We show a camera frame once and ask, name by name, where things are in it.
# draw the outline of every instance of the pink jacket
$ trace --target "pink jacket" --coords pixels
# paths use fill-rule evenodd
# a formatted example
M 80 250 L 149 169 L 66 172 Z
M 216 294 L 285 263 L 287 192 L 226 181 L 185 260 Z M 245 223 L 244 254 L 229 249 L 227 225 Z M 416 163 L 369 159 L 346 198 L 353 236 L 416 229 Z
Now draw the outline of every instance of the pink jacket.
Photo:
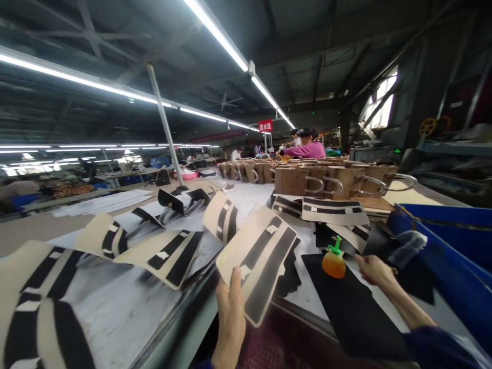
M 309 159 L 326 158 L 326 153 L 324 151 L 323 144 L 318 141 L 309 143 L 306 146 L 296 147 L 292 149 L 285 149 L 283 153 L 285 155 L 302 156 Z

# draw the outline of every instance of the spray bottle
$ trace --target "spray bottle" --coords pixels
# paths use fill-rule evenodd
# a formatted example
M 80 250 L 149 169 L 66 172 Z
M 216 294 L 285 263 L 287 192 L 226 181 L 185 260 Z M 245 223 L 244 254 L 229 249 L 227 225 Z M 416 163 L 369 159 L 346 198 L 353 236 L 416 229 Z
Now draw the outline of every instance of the spray bottle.
M 328 246 L 328 252 L 321 262 L 321 266 L 325 273 L 333 278 L 345 277 L 345 261 L 343 261 L 342 251 L 340 250 L 341 240 L 340 236 L 337 236 L 335 247 Z

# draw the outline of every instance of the green nozzle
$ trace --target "green nozzle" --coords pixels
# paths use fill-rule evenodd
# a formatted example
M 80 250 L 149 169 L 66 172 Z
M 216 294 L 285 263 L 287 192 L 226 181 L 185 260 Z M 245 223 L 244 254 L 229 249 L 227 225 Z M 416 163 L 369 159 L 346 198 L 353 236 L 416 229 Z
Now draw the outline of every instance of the green nozzle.
M 337 242 L 335 243 L 335 247 L 333 246 L 328 246 L 328 249 L 335 255 L 340 255 L 342 251 L 340 250 L 340 241 L 342 238 L 337 235 Z

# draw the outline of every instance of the hand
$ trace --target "hand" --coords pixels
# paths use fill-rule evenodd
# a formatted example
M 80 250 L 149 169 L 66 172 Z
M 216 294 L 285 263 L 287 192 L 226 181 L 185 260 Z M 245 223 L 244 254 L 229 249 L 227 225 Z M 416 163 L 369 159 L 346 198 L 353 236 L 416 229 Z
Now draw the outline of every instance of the hand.
M 393 270 L 375 255 L 355 255 L 360 273 L 370 284 L 376 285 L 386 294 L 401 289 Z
M 219 308 L 219 337 L 212 356 L 214 369 L 234 369 L 246 333 L 241 269 L 234 268 L 229 289 L 221 279 L 215 290 Z

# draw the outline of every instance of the blue container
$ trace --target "blue container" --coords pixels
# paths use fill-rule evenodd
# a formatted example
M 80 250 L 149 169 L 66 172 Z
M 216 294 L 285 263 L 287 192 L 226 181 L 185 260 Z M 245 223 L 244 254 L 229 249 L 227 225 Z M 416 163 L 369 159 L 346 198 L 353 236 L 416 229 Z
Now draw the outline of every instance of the blue container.
M 150 159 L 150 165 L 153 168 L 162 168 L 163 165 L 166 165 L 167 167 L 171 166 L 171 160 L 169 159 L 168 156 L 160 156 L 156 158 Z
M 435 275 L 436 289 L 492 355 L 492 210 L 397 204 L 387 225 L 394 234 L 428 237 L 418 255 Z

